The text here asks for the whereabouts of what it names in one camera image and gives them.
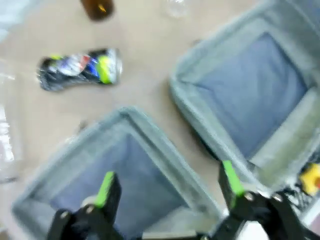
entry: clear plastic wrapper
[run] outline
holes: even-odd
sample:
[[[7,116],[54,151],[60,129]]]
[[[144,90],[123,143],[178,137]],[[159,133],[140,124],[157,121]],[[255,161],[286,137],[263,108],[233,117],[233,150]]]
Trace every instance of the clear plastic wrapper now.
[[[18,162],[22,158],[18,85],[11,66],[0,60],[0,183],[19,177]]]

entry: beige floor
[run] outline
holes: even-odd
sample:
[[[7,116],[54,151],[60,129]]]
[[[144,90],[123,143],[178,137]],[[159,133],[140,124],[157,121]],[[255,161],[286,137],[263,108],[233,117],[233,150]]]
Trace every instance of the beige floor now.
[[[197,143],[172,103],[168,78],[178,57],[196,40],[217,31],[255,0],[190,0],[189,15],[179,20],[164,13],[164,1],[115,0],[113,17],[93,23],[80,1],[48,0],[0,44],[0,57],[13,63],[21,100],[21,178],[0,186],[0,220],[14,239],[27,238],[10,214],[13,199],[82,121],[90,123],[120,106],[136,105],[149,114],[224,207],[218,165]],[[120,49],[124,72],[119,85],[86,85],[59,93],[40,89],[35,70],[42,56],[99,47]]]

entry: brown glass bottle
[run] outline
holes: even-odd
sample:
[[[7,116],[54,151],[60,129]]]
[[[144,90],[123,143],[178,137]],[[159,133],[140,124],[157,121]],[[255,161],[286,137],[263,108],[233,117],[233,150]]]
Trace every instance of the brown glass bottle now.
[[[84,9],[93,21],[102,20],[114,11],[113,0],[81,0]]]

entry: can label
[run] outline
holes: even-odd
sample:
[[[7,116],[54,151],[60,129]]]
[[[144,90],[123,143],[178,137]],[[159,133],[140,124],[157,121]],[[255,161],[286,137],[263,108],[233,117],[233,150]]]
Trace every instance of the can label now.
[[[57,70],[66,76],[77,76],[87,66],[90,61],[90,56],[83,54],[74,54],[65,58],[62,58],[57,63]]]
[[[115,83],[117,81],[117,53],[114,49],[108,49],[105,55],[100,55],[94,59],[94,70],[97,77],[104,84]]]

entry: blue fabric lining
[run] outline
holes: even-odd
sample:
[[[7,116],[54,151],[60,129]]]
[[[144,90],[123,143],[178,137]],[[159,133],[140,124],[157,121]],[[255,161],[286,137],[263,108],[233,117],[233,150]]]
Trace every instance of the blue fabric lining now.
[[[98,193],[108,171],[117,173],[122,187],[115,227],[126,238],[139,236],[174,209],[186,206],[131,135],[82,172],[51,200],[51,206],[77,211],[85,198]]]
[[[268,33],[196,86],[247,160],[307,92],[301,74]]]

